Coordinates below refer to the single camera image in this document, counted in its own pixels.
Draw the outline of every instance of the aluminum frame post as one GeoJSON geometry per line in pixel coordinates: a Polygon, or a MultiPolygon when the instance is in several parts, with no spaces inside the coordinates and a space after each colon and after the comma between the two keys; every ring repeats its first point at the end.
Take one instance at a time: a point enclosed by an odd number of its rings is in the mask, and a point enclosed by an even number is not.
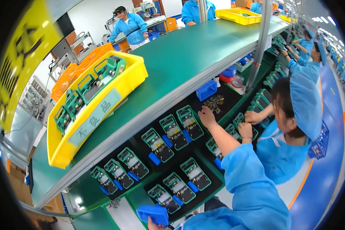
{"type": "Polygon", "coordinates": [[[289,43],[289,41],[290,41],[290,31],[292,30],[292,25],[293,25],[292,19],[293,18],[294,18],[294,7],[293,7],[293,9],[291,11],[290,28],[289,28],[288,36],[286,37],[286,43],[289,43]]]}
{"type": "Polygon", "coordinates": [[[206,0],[198,0],[198,10],[199,10],[199,19],[200,22],[206,22],[207,21],[207,5],[206,0]]]}
{"type": "Polygon", "coordinates": [[[57,212],[48,212],[48,211],[43,210],[43,209],[38,209],[38,208],[35,208],[32,206],[29,206],[28,204],[23,203],[22,201],[19,201],[19,203],[23,208],[25,208],[29,211],[38,213],[38,214],[42,214],[42,215],[46,215],[46,216],[55,216],[55,217],[70,217],[69,214],[57,213],[57,212]]]}
{"type": "Polygon", "coordinates": [[[253,67],[251,68],[251,73],[245,85],[247,92],[251,90],[253,87],[259,67],[262,62],[263,53],[265,52],[265,46],[266,46],[266,41],[268,37],[268,30],[270,28],[270,20],[272,16],[271,10],[272,10],[272,1],[264,1],[264,4],[262,5],[262,21],[261,21],[261,28],[259,32],[258,45],[257,45],[256,53],[254,54],[253,67]]]}

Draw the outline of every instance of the monitor screen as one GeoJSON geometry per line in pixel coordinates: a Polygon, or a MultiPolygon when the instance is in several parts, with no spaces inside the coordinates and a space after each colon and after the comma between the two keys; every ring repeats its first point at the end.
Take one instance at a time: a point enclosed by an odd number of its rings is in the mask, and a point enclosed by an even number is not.
{"type": "Polygon", "coordinates": [[[272,101],[271,94],[267,90],[263,92],[263,96],[267,99],[267,101],[272,101]]]}
{"type": "Polygon", "coordinates": [[[262,97],[259,98],[258,103],[263,109],[265,109],[268,106],[268,103],[262,97]]]}
{"type": "Polygon", "coordinates": [[[64,37],[68,36],[71,32],[74,31],[74,27],[69,19],[68,13],[65,13],[63,16],[61,16],[56,22],[59,25],[64,37]]]}
{"type": "Polygon", "coordinates": [[[256,113],[261,112],[261,110],[259,110],[259,108],[257,108],[257,106],[254,107],[254,110],[253,110],[253,111],[256,112],[256,113]]]}

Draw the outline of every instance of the factory worker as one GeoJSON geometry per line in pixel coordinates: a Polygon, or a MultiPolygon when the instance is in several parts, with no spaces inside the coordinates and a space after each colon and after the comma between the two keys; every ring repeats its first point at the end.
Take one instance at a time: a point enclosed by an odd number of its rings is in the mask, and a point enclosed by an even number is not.
{"type": "Polygon", "coordinates": [[[258,0],[257,2],[253,2],[250,11],[257,14],[262,14],[262,4],[263,4],[263,0],[258,0]]]}
{"type": "Polygon", "coordinates": [[[271,97],[272,103],[260,113],[247,111],[245,121],[254,125],[275,115],[258,138],[256,154],[266,176],[282,184],[298,173],[311,143],[319,137],[321,98],[314,82],[301,71],[277,80],[271,97]]]}
{"type": "Polygon", "coordinates": [[[322,62],[322,65],[326,65],[327,54],[322,43],[314,42],[313,48],[310,51],[310,56],[312,61],[304,60],[302,57],[299,57],[293,52],[290,46],[287,46],[290,53],[298,60],[298,63],[295,60],[291,59],[288,53],[285,50],[281,50],[281,53],[289,61],[289,68],[292,73],[302,71],[307,73],[307,75],[313,80],[314,83],[317,83],[319,78],[319,66],[322,62]]]}
{"type": "Polygon", "coordinates": [[[282,15],[285,15],[285,14],[287,14],[287,12],[288,12],[288,10],[285,9],[285,10],[281,11],[281,14],[282,14],[282,15]]]}
{"type": "Polygon", "coordinates": [[[299,40],[294,40],[292,43],[299,48],[299,56],[308,61],[313,47],[313,37],[308,30],[304,30],[304,37],[299,40]]]}
{"type": "MultiPolygon", "coordinates": [[[[223,155],[221,167],[225,170],[225,186],[228,192],[235,194],[233,209],[223,206],[193,214],[175,230],[289,230],[289,210],[253,151],[252,126],[249,123],[239,125],[243,137],[243,144],[240,144],[217,124],[208,107],[202,106],[198,115],[223,155]]],[[[149,218],[148,229],[164,228],[149,218]]]]}
{"type": "Polygon", "coordinates": [[[123,32],[132,50],[148,43],[147,23],[138,14],[127,13],[124,6],[120,6],[113,12],[119,19],[111,32],[110,42],[123,32]]]}
{"type": "MultiPolygon", "coordinates": [[[[300,23],[300,26],[301,26],[304,30],[307,29],[307,25],[304,24],[303,22],[300,23]]],[[[303,37],[304,37],[303,32],[298,32],[298,35],[299,35],[300,38],[303,38],[303,37]]]]}
{"type": "MultiPolygon", "coordinates": [[[[207,21],[212,21],[216,18],[215,5],[212,2],[206,1],[207,7],[207,21]]],[[[186,2],[181,10],[181,21],[185,25],[195,25],[200,23],[199,10],[197,0],[190,0],[186,2]]]]}

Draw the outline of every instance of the blue work coat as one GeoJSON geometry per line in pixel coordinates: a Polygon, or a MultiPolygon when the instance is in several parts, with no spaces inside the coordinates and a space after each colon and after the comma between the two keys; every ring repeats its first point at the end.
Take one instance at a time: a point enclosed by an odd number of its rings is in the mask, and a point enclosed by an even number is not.
{"type": "Polygon", "coordinates": [[[289,210],[265,175],[252,144],[243,144],[222,159],[232,209],[221,207],[191,216],[175,230],[287,230],[289,210]]]}
{"type": "Polygon", "coordinates": [[[308,76],[313,80],[314,83],[317,83],[319,77],[319,62],[308,62],[302,57],[296,63],[293,59],[289,61],[289,69],[292,73],[296,71],[303,71],[308,74],[308,76]]]}
{"type": "Polygon", "coordinates": [[[254,2],[252,3],[250,11],[257,14],[262,14],[262,6],[260,6],[258,2],[254,2]]]}
{"type": "MultiPolygon", "coordinates": [[[[207,20],[212,21],[216,18],[215,5],[212,2],[206,1],[207,6],[207,20]]],[[[186,2],[181,10],[181,21],[186,25],[193,21],[196,24],[200,23],[198,3],[194,0],[186,2]]]]}
{"type": "Polygon", "coordinates": [[[301,38],[299,39],[299,45],[303,46],[308,53],[305,53],[303,50],[299,50],[299,56],[302,57],[304,60],[309,60],[310,56],[311,56],[311,49],[313,48],[313,39],[310,41],[307,41],[305,38],[301,38]]]}
{"type": "Polygon", "coordinates": [[[294,146],[276,139],[278,135],[284,133],[274,120],[258,138],[256,154],[265,168],[266,176],[275,184],[282,184],[293,178],[303,166],[311,140],[308,138],[305,145],[294,146]]]}
{"type": "Polygon", "coordinates": [[[125,23],[123,20],[117,21],[108,40],[110,42],[114,42],[116,37],[121,32],[123,32],[125,36],[130,34],[126,38],[129,45],[138,45],[139,43],[145,40],[145,38],[143,37],[143,32],[147,32],[147,23],[143,21],[141,16],[139,16],[138,14],[127,15],[129,17],[128,24],[125,23]]]}

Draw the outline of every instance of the green workbench surface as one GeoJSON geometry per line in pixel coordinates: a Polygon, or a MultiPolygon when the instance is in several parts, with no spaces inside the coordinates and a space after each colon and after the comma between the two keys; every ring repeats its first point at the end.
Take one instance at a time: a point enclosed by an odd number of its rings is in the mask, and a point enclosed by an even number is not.
{"type": "MultiPolygon", "coordinates": [[[[286,27],[284,20],[273,16],[269,34],[286,27]]],[[[206,68],[256,42],[259,30],[260,23],[243,26],[219,19],[177,30],[134,50],[132,54],[144,58],[148,78],[113,116],[96,128],[66,170],[45,166],[47,147],[43,136],[41,141],[45,144],[36,148],[32,161],[33,203],[36,205],[69,169],[132,118],[206,68]]]]}
{"type": "Polygon", "coordinates": [[[77,230],[120,230],[104,207],[74,218],[73,224],[77,230]]]}

